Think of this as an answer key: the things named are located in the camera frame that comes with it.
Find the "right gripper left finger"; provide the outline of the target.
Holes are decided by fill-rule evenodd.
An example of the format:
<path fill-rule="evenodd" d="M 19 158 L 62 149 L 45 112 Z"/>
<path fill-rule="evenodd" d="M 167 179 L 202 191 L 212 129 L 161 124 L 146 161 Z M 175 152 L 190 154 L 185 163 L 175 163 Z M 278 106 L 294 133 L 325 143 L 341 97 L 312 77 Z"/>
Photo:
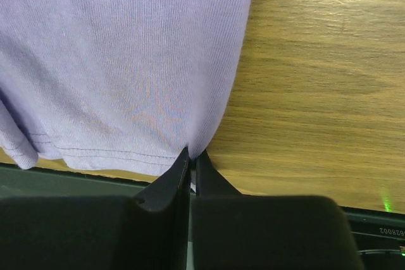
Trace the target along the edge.
<path fill-rule="evenodd" d="M 1 200 L 2 269 L 185 269 L 189 153 L 134 196 Z"/>

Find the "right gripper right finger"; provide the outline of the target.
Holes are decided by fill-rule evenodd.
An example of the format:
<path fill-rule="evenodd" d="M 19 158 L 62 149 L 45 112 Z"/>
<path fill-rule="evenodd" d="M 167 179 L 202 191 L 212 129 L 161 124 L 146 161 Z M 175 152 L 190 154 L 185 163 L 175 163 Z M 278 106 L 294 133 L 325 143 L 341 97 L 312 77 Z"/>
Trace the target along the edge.
<path fill-rule="evenodd" d="M 196 269 L 362 269 L 343 210 L 317 195 L 240 193 L 213 166 L 196 159 L 192 204 Z"/>

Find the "lavender t shirt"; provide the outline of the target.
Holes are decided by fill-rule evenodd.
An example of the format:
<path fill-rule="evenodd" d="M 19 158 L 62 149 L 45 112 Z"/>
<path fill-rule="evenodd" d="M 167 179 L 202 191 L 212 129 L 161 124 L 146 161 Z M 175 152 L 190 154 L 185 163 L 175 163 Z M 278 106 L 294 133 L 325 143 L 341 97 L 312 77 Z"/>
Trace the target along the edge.
<path fill-rule="evenodd" d="M 162 175 L 215 134 L 251 0 L 1 0 L 1 148 Z"/>

